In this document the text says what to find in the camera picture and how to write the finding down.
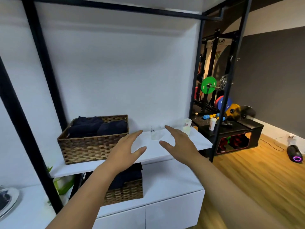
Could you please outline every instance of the forearm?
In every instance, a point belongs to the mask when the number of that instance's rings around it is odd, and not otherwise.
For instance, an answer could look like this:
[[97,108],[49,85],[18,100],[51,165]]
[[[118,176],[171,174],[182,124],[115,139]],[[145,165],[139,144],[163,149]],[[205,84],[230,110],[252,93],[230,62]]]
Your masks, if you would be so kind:
[[208,159],[198,154],[189,166],[229,229],[284,228]]
[[116,176],[109,164],[98,166],[48,225],[47,229],[91,229],[105,194]]

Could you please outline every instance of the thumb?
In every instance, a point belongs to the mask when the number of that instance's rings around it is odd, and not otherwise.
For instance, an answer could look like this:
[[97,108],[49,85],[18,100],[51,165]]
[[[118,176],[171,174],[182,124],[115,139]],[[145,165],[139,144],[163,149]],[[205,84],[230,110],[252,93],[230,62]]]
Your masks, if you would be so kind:
[[139,148],[137,151],[135,151],[134,153],[132,153],[132,155],[135,158],[135,161],[145,152],[146,149],[147,149],[147,147],[143,146],[143,147]]
[[169,143],[167,143],[166,141],[159,141],[159,144],[167,150],[167,152],[170,153],[170,151],[173,149],[173,146],[171,146]]

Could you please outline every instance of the woven basket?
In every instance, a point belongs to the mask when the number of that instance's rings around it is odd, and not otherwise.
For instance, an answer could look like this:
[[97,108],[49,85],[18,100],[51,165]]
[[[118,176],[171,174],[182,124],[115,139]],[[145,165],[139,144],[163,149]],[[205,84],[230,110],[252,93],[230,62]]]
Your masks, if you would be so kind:
[[138,198],[143,198],[142,179],[125,182],[123,188],[108,190],[103,206]]
[[[104,122],[125,120],[128,127],[128,115],[104,116],[99,118],[101,118]],[[105,160],[119,139],[129,133],[128,127],[128,132],[122,134],[67,138],[68,128],[75,120],[76,119],[72,120],[68,127],[57,138],[66,165],[79,162]]]

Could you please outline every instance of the wooden floor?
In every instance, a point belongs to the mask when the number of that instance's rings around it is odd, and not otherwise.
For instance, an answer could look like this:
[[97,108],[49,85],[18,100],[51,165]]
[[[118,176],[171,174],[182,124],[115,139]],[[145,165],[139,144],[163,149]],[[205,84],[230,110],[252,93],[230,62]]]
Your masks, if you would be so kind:
[[[276,147],[273,139],[265,135],[261,139]],[[305,228],[305,164],[290,161],[286,151],[277,151],[262,140],[256,148],[216,156],[213,164],[284,226]],[[227,228],[208,193],[198,224],[191,228]]]

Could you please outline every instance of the glowing purple ring light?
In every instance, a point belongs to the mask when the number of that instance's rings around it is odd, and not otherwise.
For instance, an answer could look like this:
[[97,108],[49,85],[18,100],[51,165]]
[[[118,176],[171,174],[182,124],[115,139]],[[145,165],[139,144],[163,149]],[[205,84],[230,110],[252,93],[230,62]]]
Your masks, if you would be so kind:
[[297,156],[294,156],[293,159],[296,161],[296,162],[300,162],[302,161],[302,158],[300,157],[297,157]]

